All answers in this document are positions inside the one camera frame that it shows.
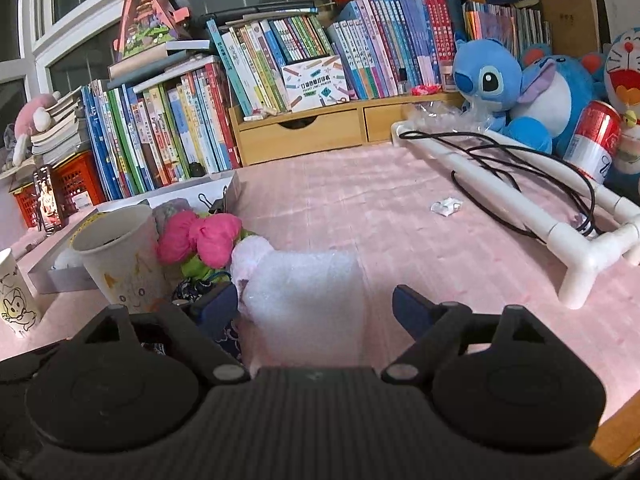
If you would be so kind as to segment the pink and green flower plush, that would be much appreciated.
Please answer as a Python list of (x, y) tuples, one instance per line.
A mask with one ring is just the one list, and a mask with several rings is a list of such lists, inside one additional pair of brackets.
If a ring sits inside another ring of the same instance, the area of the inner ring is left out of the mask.
[(234, 214), (180, 211), (160, 234), (157, 258), (163, 266), (178, 266), (185, 278), (205, 280), (230, 266), (235, 245), (249, 235)]

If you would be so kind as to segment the blue Stitch plush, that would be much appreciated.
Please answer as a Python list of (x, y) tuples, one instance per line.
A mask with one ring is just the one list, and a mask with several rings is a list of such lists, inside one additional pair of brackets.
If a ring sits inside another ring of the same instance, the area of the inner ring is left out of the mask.
[(534, 150), (563, 157), (582, 110), (605, 95), (605, 57), (555, 55), (545, 44), (516, 58), (500, 41), (457, 42), (454, 82), (465, 99), (491, 114), (491, 130)]

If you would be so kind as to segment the red soda can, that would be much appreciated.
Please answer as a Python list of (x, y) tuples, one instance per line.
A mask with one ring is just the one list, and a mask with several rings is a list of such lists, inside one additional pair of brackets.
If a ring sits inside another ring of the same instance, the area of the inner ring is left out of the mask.
[(591, 101), (580, 114), (564, 160), (602, 184), (608, 175), (622, 135), (622, 118), (614, 107)]

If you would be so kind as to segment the wooden drawer organizer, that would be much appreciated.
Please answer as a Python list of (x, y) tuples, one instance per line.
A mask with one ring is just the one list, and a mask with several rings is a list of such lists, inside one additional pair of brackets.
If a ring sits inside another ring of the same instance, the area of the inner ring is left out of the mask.
[(430, 96), (350, 101), (299, 113), (248, 120), (238, 106), (229, 115), (243, 166), (300, 155), (354, 148), (390, 140), (390, 127), (400, 122), (411, 104), (444, 101), (459, 106), (457, 92)]

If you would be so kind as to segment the green floral cloth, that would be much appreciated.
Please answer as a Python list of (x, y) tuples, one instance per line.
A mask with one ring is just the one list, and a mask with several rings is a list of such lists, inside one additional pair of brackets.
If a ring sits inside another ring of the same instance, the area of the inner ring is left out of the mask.
[(168, 220), (175, 214), (183, 211), (191, 211), (192, 207), (189, 202), (182, 197), (168, 200), (168, 202), (162, 203), (153, 208), (153, 218), (155, 220), (156, 230), (158, 235), (162, 235), (165, 231)]

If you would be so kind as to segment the paper cup with cat drawing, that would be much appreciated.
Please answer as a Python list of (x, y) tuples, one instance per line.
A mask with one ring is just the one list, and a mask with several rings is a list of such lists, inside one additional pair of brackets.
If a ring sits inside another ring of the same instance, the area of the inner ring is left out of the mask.
[(99, 214), (80, 229), (70, 248), (111, 304), (142, 313), (169, 296), (157, 243), (152, 208), (140, 204)]

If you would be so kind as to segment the stack of paperback books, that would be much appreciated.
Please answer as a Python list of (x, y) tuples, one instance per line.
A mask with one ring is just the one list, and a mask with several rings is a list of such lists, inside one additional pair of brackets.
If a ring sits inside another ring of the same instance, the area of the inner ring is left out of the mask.
[(32, 145), (27, 150), (27, 158), (19, 167), (13, 165), (13, 152), (16, 143), (14, 122), (3, 131), (4, 147), (1, 149), (1, 179), (15, 177), (27, 168), (42, 165), (55, 166), (70, 155), (88, 148), (88, 122), (85, 113), (82, 92), (78, 87), (62, 96), (48, 109), (52, 124), (45, 132), (32, 136)]

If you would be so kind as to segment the small black cube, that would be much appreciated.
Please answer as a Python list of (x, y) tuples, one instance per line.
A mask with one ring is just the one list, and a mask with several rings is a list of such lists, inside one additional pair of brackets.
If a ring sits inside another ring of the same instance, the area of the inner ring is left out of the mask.
[(199, 162), (190, 162), (189, 172), (192, 178), (205, 177), (207, 174), (206, 169)]

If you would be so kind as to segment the white shallow box tray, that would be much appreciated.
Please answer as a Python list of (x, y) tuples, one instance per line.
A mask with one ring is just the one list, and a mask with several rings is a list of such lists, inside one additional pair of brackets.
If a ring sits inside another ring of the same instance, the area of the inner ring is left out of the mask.
[(240, 192), (234, 171), (190, 179), (153, 192), (103, 203), (71, 228), (58, 232), (54, 245), (26, 275), (41, 295), (97, 289), (115, 300), (155, 299), (168, 293), (156, 250), (157, 215), (173, 200), (185, 200), (201, 217), (218, 200), (231, 212)]

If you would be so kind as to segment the row of upright books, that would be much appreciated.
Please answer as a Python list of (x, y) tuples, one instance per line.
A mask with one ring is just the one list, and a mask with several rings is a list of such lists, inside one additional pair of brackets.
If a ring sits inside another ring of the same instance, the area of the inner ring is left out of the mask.
[(91, 149), (109, 200), (189, 180), (190, 162), (207, 174), (242, 167), (230, 88), (215, 55), (181, 55), (174, 65), (84, 88)]

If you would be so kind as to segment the white bubble wrap block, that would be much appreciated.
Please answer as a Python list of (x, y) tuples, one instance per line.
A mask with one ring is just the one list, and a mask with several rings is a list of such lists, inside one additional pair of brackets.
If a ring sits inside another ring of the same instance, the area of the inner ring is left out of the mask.
[(267, 363), (360, 364), (366, 302), (352, 252), (270, 252), (248, 279), (241, 299)]

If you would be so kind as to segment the second row of books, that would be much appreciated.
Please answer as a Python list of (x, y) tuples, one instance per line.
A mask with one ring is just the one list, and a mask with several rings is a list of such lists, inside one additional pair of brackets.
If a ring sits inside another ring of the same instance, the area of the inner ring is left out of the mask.
[(240, 109), (256, 119), (292, 112), (281, 74), (290, 64), (338, 55), (350, 100), (375, 100), (453, 92), (459, 40), (495, 39), (516, 58), (552, 44), (537, 9), (463, 0), (352, 0), (328, 26), (295, 8), (207, 29)]

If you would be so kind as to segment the pink bunny plush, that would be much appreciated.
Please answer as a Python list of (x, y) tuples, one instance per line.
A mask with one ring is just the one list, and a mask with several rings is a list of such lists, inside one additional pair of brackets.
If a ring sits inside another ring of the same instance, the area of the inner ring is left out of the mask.
[(32, 136), (45, 132), (52, 124), (52, 118), (48, 109), (61, 99), (60, 92), (41, 93), (34, 96), (20, 110), (15, 119), (14, 134), (15, 146), (13, 152), (13, 165), (21, 166), (27, 158), (27, 150), (32, 145)]

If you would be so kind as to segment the navy floral drawstring pouch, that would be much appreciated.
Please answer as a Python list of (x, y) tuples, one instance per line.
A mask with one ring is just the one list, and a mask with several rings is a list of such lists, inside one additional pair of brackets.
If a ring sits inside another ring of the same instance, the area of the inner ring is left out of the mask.
[(215, 271), (205, 280), (185, 278), (171, 295), (171, 301), (213, 342), (237, 361), (242, 361), (238, 291), (227, 271)]

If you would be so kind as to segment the white PVC pipe frame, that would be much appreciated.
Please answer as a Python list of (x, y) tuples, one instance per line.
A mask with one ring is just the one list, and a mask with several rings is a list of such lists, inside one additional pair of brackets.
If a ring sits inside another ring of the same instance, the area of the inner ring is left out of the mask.
[(469, 181), (480, 194), (488, 198), (500, 212), (510, 214), (538, 235), (550, 252), (558, 258), (566, 273), (558, 291), (561, 304), (578, 310), (587, 298), (600, 273), (608, 270), (621, 258), (636, 266), (639, 263), (639, 207), (593, 180), (585, 180), (572, 168), (557, 160), (542, 162), (544, 172), (568, 185), (582, 196), (592, 193), (593, 203), (611, 215), (618, 227), (591, 240), (579, 234), (568, 223), (555, 219), (520, 191), (493, 176), (487, 169), (441, 140), (412, 136), (408, 122), (395, 122), (391, 127), (396, 145), (412, 148), (425, 158), (438, 160), (442, 166), (454, 170)]

